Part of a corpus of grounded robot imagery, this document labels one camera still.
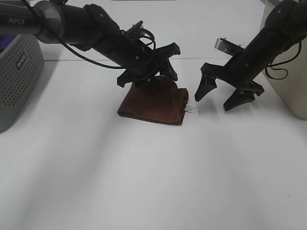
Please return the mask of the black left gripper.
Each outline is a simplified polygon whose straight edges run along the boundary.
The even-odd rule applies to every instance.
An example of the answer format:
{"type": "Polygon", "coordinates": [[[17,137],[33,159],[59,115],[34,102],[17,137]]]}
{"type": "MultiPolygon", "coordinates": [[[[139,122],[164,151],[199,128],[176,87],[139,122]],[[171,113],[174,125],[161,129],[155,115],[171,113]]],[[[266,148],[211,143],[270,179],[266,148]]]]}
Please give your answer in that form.
{"type": "Polygon", "coordinates": [[[117,85],[124,87],[133,82],[137,88],[161,90],[157,73],[173,81],[178,81],[169,58],[180,54],[176,43],[151,49],[141,40],[120,36],[102,39],[94,50],[112,60],[125,71],[117,78],[117,85]]]}

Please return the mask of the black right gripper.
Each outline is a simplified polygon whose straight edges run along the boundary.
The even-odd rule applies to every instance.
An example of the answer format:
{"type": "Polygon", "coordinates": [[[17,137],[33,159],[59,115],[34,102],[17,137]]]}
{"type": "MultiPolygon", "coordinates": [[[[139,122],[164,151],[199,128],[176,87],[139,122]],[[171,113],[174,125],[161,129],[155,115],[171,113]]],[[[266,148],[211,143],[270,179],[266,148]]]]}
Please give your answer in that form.
{"type": "Polygon", "coordinates": [[[226,111],[253,102],[254,94],[259,96],[264,92],[263,87],[254,81],[264,68],[264,47],[246,47],[242,52],[232,56],[223,66],[206,62],[201,67],[201,81],[194,95],[195,101],[200,101],[217,88],[216,79],[219,79],[236,88],[224,103],[226,111]]]}

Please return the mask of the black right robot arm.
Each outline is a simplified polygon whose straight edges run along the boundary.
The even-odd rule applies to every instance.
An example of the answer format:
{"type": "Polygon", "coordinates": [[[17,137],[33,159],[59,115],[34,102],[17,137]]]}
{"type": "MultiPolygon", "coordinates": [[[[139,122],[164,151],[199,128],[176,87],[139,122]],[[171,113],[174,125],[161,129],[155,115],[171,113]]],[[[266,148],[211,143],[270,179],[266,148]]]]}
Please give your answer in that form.
{"type": "Polygon", "coordinates": [[[281,1],[268,15],[264,27],[255,38],[242,48],[225,38],[218,38],[215,48],[231,55],[223,66],[204,63],[201,81],[195,93],[195,101],[217,87],[222,80],[235,87],[233,94],[224,103],[229,111],[239,105],[254,101],[264,88],[254,79],[260,72],[273,67],[275,58],[295,44],[301,44],[307,36],[307,2],[301,0],[281,1]]]}

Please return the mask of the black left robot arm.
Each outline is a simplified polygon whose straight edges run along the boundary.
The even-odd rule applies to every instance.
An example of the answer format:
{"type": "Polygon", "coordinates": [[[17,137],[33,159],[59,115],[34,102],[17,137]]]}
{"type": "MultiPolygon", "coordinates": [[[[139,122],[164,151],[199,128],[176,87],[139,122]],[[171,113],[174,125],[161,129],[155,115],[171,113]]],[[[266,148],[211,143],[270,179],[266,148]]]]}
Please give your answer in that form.
{"type": "Polygon", "coordinates": [[[177,81],[169,59],[180,54],[177,44],[158,48],[154,35],[142,21],[122,30],[108,13],[96,4],[83,7],[65,0],[41,0],[34,6],[25,0],[18,4],[0,3],[0,32],[3,35],[34,35],[45,44],[62,44],[74,55],[95,50],[122,69],[117,84],[158,87],[156,74],[177,81]]]}

